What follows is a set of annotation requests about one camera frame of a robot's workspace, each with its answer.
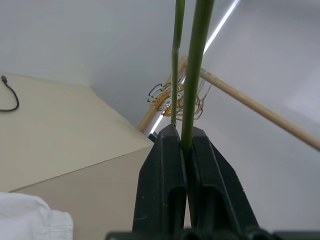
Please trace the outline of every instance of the green plant stem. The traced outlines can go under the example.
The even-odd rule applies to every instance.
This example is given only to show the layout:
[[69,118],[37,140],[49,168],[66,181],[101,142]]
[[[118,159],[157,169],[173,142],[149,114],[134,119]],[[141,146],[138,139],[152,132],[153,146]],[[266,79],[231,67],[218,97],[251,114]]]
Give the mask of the green plant stem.
[[199,74],[213,5],[214,0],[197,0],[195,5],[183,97],[181,145],[186,162],[189,161],[192,151]]
[[172,91],[171,91],[171,123],[176,125],[177,122],[177,98],[178,98],[178,59],[179,48],[181,43],[182,28],[185,14],[185,0],[176,0],[175,2],[175,19],[172,43]]

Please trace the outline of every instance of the fluorescent light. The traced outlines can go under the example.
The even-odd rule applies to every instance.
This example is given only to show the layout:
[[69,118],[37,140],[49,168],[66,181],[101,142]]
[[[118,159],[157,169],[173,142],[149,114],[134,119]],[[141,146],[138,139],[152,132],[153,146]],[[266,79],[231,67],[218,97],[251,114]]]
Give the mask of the fluorescent light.
[[[240,2],[240,0],[235,0],[231,6],[229,7],[228,11],[226,11],[225,15],[223,16],[223,18],[221,19],[220,23],[218,24],[218,26],[216,27],[216,29],[214,30],[214,32],[212,33],[211,37],[209,38],[209,40],[206,42],[204,50],[203,50],[203,54],[206,53],[206,51],[208,50],[208,48],[210,47],[211,43],[214,41],[214,39],[216,38],[216,36],[218,35],[219,31],[221,30],[222,26],[225,24],[225,22],[227,21],[227,19],[229,18],[229,16],[231,15],[231,13],[235,10],[236,6],[238,5],[238,3]],[[186,77],[183,78],[181,84],[183,84],[186,80]],[[150,134],[153,134],[154,131],[156,130],[156,128],[158,127],[159,123],[161,122],[162,118],[164,116],[161,114],[160,117],[158,118],[158,120],[155,122],[153,128],[151,129]]]
[[163,116],[162,114],[159,116],[158,120],[155,122],[153,128],[151,129],[150,134],[153,134],[153,133],[154,133],[154,131],[155,131],[156,128],[158,127],[158,125],[159,125],[159,123],[161,122],[161,120],[162,120],[163,117],[164,117],[164,116]]
[[206,42],[204,50],[203,50],[203,54],[205,54],[205,52],[208,50],[208,48],[210,47],[211,43],[214,41],[214,39],[216,38],[216,36],[218,35],[219,31],[221,30],[222,26],[225,24],[225,22],[227,21],[227,19],[229,18],[229,16],[231,15],[231,13],[235,10],[236,6],[238,5],[238,3],[240,2],[240,0],[235,0],[231,6],[229,7],[228,11],[225,13],[225,15],[223,16],[223,18],[221,19],[220,23],[218,24],[218,26],[216,27],[216,29],[214,30],[214,32],[212,33],[211,37],[209,38],[209,40]]

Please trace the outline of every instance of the plant stem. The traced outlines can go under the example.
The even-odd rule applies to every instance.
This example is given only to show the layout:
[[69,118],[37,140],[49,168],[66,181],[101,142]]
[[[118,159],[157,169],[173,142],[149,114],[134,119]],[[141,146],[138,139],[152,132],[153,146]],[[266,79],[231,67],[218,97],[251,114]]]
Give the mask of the plant stem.
[[172,43],[171,123],[176,125],[178,98],[178,59],[185,14],[185,0],[176,0]]
[[213,5],[214,0],[197,0],[195,5],[183,97],[181,145],[186,162],[189,161],[192,151],[199,74]]

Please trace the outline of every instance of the white cloth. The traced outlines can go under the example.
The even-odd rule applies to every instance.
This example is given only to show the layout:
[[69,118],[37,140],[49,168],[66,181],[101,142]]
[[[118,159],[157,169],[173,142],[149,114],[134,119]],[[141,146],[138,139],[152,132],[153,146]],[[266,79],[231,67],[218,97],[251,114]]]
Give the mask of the white cloth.
[[72,240],[73,220],[39,197],[0,192],[0,240]]

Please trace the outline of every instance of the black cable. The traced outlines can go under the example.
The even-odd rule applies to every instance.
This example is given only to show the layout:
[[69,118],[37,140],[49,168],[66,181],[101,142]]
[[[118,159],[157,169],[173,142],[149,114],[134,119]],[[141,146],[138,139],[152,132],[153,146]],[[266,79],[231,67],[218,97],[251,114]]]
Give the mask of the black cable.
[[15,101],[16,101],[16,106],[12,109],[0,109],[0,112],[13,112],[13,111],[17,110],[20,105],[18,96],[17,96],[16,92],[8,85],[8,80],[7,80],[6,76],[2,75],[1,80],[4,83],[4,85],[13,93],[13,95],[15,97]]

